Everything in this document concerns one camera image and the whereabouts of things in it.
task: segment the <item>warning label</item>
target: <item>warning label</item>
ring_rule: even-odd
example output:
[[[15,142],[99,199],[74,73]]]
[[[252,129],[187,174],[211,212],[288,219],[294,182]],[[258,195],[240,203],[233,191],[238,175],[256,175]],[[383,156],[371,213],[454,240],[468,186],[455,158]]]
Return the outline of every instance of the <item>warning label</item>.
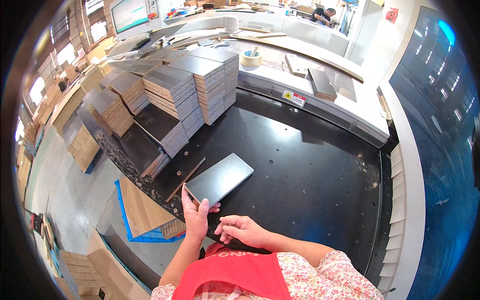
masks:
[[[283,90],[282,98],[290,100],[301,108],[305,105],[305,101],[307,100],[304,96],[300,96],[286,89]]]

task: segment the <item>hand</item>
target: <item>hand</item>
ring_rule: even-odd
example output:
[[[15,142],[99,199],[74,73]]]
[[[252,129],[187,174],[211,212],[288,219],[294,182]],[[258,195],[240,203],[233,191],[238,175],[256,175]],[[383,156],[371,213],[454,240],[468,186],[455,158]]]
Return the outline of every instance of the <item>hand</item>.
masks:
[[[218,213],[220,211],[220,203],[214,204],[208,209],[208,200],[203,199],[201,204],[197,204],[188,195],[185,183],[181,189],[181,203],[183,205],[183,216],[187,225],[187,233],[185,238],[202,241],[207,235],[207,214]]]
[[[248,216],[223,216],[220,221],[214,233],[221,234],[220,241],[224,244],[237,238],[248,246],[263,248],[271,235],[270,231],[263,229]]]

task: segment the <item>floral shirt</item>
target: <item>floral shirt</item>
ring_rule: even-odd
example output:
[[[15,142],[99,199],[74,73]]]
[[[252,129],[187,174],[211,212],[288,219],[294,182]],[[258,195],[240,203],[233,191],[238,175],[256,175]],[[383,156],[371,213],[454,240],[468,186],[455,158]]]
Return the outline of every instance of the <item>floral shirt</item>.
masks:
[[[325,255],[316,268],[295,253],[279,252],[277,258],[292,299],[383,299],[375,286],[355,270],[350,259],[341,251]],[[171,284],[156,287],[152,291],[152,300],[171,299],[174,290],[175,287]],[[238,294],[234,300],[240,295],[252,300],[265,300],[233,284],[220,281],[200,286],[194,299],[201,300],[203,294],[203,299],[225,300],[232,293]]]

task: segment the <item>blue plastic crate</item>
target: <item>blue plastic crate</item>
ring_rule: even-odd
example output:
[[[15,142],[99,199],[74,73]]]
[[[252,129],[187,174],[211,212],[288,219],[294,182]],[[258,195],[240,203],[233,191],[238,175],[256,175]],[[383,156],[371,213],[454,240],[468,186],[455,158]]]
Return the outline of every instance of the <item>blue plastic crate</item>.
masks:
[[[153,229],[147,233],[142,234],[134,238],[132,236],[132,232],[130,231],[130,225],[128,224],[127,214],[125,213],[125,207],[123,206],[123,199],[121,197],[121,190],[120,190],[120,181],[115,181],[115,185],[117,186],[117,194],[120,202],[120,210],[121,210],[121,217],[123,222],[125,223],[125,229],[127,229],[127,239],[128,241],[136,241],[136,242],[143,242],[143,243],[171,243],[176,240],[183,239],[185,237],[185,233],[180,235],[179,237],[173,237],[171,239],[164,239],[163,234],[160,231],[160,228]]]

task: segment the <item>man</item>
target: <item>man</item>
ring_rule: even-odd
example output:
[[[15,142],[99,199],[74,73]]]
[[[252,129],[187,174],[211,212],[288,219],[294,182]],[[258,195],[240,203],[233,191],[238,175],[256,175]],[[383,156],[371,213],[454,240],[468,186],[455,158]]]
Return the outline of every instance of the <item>man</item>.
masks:
[[[330,27],[330,17],[334,16],[335,14],[336,11],[333,8],[326,10],[316,8],[310,17],[310,21]]]

